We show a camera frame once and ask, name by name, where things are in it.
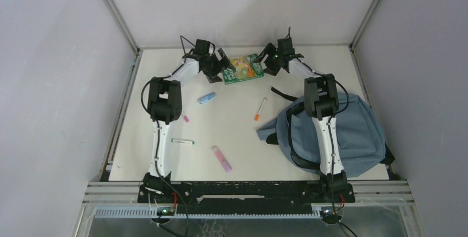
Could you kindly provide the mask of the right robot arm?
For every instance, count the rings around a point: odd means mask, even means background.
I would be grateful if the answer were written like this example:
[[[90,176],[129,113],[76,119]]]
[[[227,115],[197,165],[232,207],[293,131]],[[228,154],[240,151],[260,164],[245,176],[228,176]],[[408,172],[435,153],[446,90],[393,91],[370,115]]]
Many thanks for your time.
[[[264,62],[264,72],[275,76],[281,69],[304,78],[304,100],[286,111],[287,141],[292,162],[304,169],[320,170],[320,197],[327,202],[340,196],[347,186],[347,176],[341,162],[336,134],[336,116],[341,113],[337,86],[339,82],[329,74],[314,71],[296,53],[292,38],[279,39],[277,45],[269,43],[254,59]],[[293,145],[292,116],[305,112],[313,123],[317,135],[320,161],[312,162],[296,153]]]

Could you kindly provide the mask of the pink highlighter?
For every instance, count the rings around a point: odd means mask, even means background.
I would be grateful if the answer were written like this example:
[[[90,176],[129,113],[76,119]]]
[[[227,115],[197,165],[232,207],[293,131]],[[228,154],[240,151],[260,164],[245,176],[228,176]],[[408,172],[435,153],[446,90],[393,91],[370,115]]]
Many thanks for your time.
[[[217,147],[217,146],[213,146],[211,148],[212,152],[214,153],[214,155],[216,156],[218,162],[221,164],[221,166],[223,167],[223,169],[226,171],[226,172],[231,172],[232,171],[232,167],[231,165],[229,164],[229,162],[226,160],[224,154],[222,153],[222,151]]]

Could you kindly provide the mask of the orange capped white marker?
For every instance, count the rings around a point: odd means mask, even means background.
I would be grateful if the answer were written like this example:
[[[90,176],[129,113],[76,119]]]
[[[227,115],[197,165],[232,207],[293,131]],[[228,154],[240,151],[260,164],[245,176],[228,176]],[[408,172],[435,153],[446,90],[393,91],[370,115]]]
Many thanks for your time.
[[[264,106],[265,106],[266,101],[267,101],[267,98],[263,98],[263,100],[262,100],[262,102],[261,102],[261,104],[260,104],[260,106],[259,106],[259,108],[258,108],[258,111],[257,111],[257,113],[256,113],[256,116],[254,117],[254,120],[255,120],[256,122],[257,122],[257,121],[259,120],[259,118],[260,118],[261,112],[262,112],[262,110],[263,110],[263,108],[264,108]]]

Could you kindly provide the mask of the blue student backpack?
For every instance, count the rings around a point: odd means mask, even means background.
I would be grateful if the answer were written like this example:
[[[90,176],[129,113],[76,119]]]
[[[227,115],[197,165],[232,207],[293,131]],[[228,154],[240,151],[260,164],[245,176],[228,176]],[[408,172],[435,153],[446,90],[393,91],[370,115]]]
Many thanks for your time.
[[[261,141],[277,145],[295,167],[320,174],[320,149],[315,126],[304,111],[304,97],[293,97],[273,88],[291,101],[276,118],[257,130]],[[347,177],[358,177],[377,164],[389,165],[395,157],[386,145],[383,127],[373,110],[356,94],[339,93],[338,148]]]

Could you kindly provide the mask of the blue highlighter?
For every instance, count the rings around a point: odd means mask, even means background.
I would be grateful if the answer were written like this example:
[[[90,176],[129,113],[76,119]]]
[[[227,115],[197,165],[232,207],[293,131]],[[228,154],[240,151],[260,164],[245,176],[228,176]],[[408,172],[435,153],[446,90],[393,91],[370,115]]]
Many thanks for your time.
[[[199,104],[204,104],[204,103],[210,101],[211,99],[213,99],[215,96],[216,96],[216,93],[215,93],[215,92],[208,93],[208,94],[206,94],[206,95],[200,97],[200,98],[198,99],[198,103],[199,103]]]

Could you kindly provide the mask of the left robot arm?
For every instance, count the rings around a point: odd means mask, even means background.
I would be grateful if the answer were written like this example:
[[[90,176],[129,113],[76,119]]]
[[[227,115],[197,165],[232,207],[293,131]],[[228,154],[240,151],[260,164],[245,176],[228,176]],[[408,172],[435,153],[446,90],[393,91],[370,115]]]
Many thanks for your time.
[[[162,77],[153,77],[143,86],[140,101],[153,125],[148,174],[160,180],[151,188],[151,195],[159,202],[168,201],[173,193],[169,181],[171,169],[166,159],[169,135],[183,111],[182,87],[199,73],[203,73],[210,83],[221,82],[219,74],[232,66],[223,48],[198,39],[192,49],[184,52],[181,63],[174,71]]]

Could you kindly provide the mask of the green treehouse book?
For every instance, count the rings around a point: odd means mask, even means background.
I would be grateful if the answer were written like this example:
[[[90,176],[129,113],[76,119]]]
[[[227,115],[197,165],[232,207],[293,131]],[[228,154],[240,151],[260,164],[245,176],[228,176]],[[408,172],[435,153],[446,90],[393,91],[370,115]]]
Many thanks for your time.
[[[230,58],[231,67],[222,73],[224,84],[230,85],[243,81],[253,80],[264,76],[261,63],[254,62],[258,54]]]

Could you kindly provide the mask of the teal capped white marker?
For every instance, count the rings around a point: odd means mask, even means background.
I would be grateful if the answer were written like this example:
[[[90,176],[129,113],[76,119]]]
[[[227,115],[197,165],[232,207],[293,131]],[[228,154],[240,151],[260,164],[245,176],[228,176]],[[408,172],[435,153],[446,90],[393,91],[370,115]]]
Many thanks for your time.
[[[195,141],[193,140],[185,140],[185,139],[171,139],[171,142],[173,143],[181,143],[181,144],[190,144],[194,145]]]

